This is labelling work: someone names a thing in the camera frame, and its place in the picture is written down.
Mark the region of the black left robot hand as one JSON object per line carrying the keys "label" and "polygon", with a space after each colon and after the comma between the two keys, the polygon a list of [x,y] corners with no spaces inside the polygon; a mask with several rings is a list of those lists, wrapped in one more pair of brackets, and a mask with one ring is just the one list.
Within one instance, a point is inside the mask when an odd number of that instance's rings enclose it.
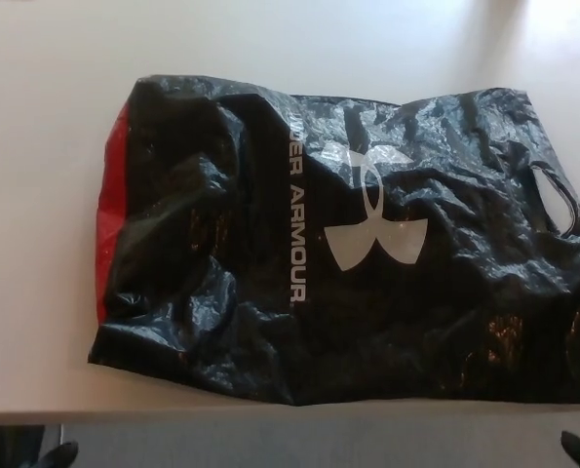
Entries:
{"label": "black left robot hand", "polygon": [[78,453],[79,445],[77,442],[66,442],[42,455],[32,465],[32,468],[70,468]]}

